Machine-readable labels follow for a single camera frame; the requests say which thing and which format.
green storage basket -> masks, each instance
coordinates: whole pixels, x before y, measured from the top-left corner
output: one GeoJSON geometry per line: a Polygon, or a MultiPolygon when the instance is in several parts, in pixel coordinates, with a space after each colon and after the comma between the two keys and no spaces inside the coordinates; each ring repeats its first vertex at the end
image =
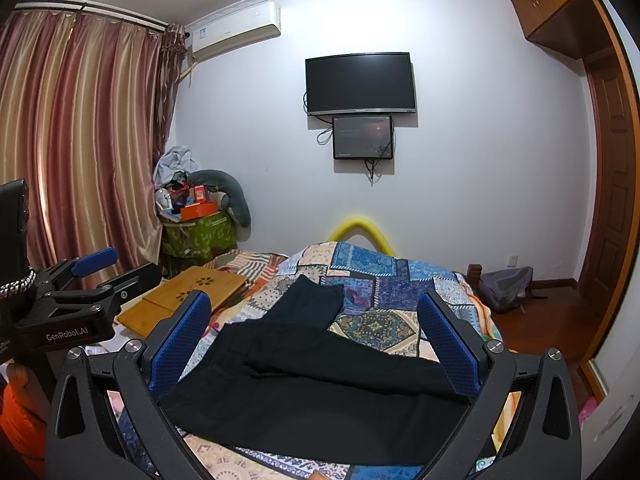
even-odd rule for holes
{"type": "Polygon", "coordinates": [[[224,211],[186,222],[163,221],[162,227],[162,252],[195,259],[199,265],[236,243],[236,229],[224,211]]]}

television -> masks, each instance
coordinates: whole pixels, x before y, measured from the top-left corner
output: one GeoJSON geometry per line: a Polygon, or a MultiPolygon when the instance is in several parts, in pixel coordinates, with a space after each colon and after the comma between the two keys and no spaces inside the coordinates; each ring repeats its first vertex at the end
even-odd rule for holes
{"type": "Polygon", "coordinates": [[[335,116],[334,158],[389,160],[394,156],[390,115],[335,116]]]}
{"type": "Polygon", "coordinates": [[[306,60],[306,113],[414,112],[408,52],[347,54],[306,60]]]}

black cable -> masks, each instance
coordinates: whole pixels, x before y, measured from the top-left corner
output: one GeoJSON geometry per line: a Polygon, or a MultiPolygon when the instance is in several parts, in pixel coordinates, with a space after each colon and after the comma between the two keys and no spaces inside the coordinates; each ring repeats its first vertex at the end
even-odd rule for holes
{"type": "Polygon", "coordinates": [[[386,149],[391,144],[392,139],[396,136],[396,127],[394,126],[394,120],[391,116],[389,116],[389,119],[391,121],[391,135],[389,136],[389,142],[386,144],[385,148],[380,152],[380,156],[378,158],[366,158],[364,161],[364,165],[367,168],[367,171],[369,171],[369,179],[371,181],[371,184],[373,184],[373,173],[374,171],[376,171],[376,167],[378,166],[378,163],[380,162],[380,160],[382,160],[382,156],[385,154],[386,149]]]}
{"type": "MultiPolygon", "coordinates": [[[[305,114],[306,114],[306,92],[305,94],[302,96],[302,106],[305,109],[305,114]]],[[[320,117],[319,115],[314,115],[314,117],[320,119],[323,123],[327,123],[330,124],[331,126],[334,125],[333,121],[327,121],[326,119],[323,119],[322,117],[320,117]]]]}
{"type": "Polygon", "coordinates": [[[318,144],[320,144],[320,146],[324,146],[326,143],[329,142],[329,140],[331,140],[331,136],[334,134],[334,127],[331,126],[330,128],[327,128],[326,130],[324,130],[323,132],[320,132],[318,134],[318,136],[316,137],[316,142],[318,144]],[[327,133],[328,131],[331,131],[331,133],[329,134],[329,136],[325,139],[325,140],[320,140],[320,137],[322,137],[325,133],[327,133]]]}

orange object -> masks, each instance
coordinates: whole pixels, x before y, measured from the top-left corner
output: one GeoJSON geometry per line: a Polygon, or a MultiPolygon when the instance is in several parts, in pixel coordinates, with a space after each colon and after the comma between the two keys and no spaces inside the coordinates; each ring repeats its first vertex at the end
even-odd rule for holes
{"type": "Polygon", "coordinates": [[[218,210],[218,204],[215,202],[205,202],[204,204],[191,204],[180,209],[182,221],[193,220],[201,216],[213,215],[218,210]]]}
{"type": "Polygon", "coordinates": [[[47,425],[18,402],[11,384],[4,388],[0,426],[25,463],[44,480],[47,425]]]}
{"type": "Polygon", "coordinates": [[[207,202],[207,192],[204,189],[204,186],[196,186],[193,188],[193,199],[198,204],[204,204],[207,202]]]}
{"type": "Polygon", "coordinates": [[[318,469],[315,469],[308,480],[329,480],[329,477],[327,475],[323,475],[318,471],[318,469]]]}

orange box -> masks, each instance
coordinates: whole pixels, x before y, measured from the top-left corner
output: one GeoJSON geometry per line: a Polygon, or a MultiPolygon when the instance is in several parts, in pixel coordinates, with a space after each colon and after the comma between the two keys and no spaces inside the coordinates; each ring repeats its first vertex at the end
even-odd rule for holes
{"type": "Polygon", "coordinates": [[[191,204],[180,209],[182,221],[193,220],[201,216],[213,215],[218,210],[215,202],[205,202],[204,204],[191,204]]]}

